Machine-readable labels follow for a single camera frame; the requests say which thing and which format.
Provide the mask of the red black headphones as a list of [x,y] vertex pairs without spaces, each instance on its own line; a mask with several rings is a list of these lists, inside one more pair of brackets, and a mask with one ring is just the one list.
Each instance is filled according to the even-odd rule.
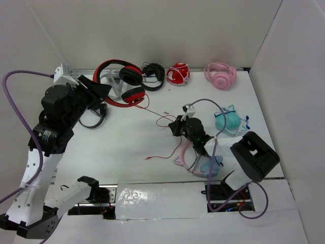
[[[102,74],[102,71],[112,64],[121,65],[122,68],[118,72],[107,71]],[[106,96],[107,104],[128,108],[136,106],[144,100],[145,89],[142,87],[142,71],[136,65],[119,59],[107,60],[96,68],[92,79],[95,83],[100,83],[104,77],[107,80],[106,84],[115,94]]]

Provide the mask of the teal cat-ear headphones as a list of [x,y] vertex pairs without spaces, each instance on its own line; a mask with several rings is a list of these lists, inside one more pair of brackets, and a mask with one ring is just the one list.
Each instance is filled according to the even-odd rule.
[[222,107],[222,112],[214,113],[215,127],[230,137],[236,137],[248,132],[251,128],[249,126],[249,116],[241,118],[234,105]]

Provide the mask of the red white folded headphones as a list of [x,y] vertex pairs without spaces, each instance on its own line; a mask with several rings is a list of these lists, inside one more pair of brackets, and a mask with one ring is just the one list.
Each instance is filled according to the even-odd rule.
[[188,64],[176,63],[170,67],[166,73],[167,82],[174,86],[184,86],[190,78]]

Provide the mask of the grey white headphones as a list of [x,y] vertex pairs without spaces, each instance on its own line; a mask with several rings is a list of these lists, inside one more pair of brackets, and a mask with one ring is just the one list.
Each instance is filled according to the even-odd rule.
[[122,94],[131,88],[119,77],[119,70],[104,70],[103,74],[100,75],[100,82],[112,87],[108,97],[116,102],[122,101]]

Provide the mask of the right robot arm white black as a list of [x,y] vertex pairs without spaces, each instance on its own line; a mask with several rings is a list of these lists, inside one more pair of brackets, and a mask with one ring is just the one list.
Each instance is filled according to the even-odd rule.
[[[242,136],[218,139],[208,135],[202,122],[195,117],[177,116],[168,124],[173,136],[187,139],[185,148],[175,160],[175,164],[183,166],[198,177],[211,179],[218,175],[225,166],[225,157],[236,160],[235,168],[223,179],[222,195],[226,199],[234,199],[239,188],[251,182],[261,182],[279,163],[279,155],[258,134],[249,131]],[[197,156],[206,158],[199,171],[187,166],[185,151],[192,146]]]

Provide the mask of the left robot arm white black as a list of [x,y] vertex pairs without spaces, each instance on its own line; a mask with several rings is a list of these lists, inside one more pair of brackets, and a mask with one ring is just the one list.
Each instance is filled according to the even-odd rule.
[[45,199],[54,171],[74,135],[73,127],[87,109],[104,101],[110,89],[81,75],[77,85],[56,84],[45,91],[39,123],[28,129],[31,138],[25,173],[11,207],[1,215],[2,229],[16,231],[26,239],[48,239],[74,205],[100,198],[99,181],[82,176],[59,196]]

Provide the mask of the white glossy cover sheet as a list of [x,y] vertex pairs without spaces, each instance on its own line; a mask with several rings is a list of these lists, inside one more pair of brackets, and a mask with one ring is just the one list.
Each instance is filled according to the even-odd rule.
[[203,182],[120,184],[116,191],[118,220],[192,219],[208,215]]

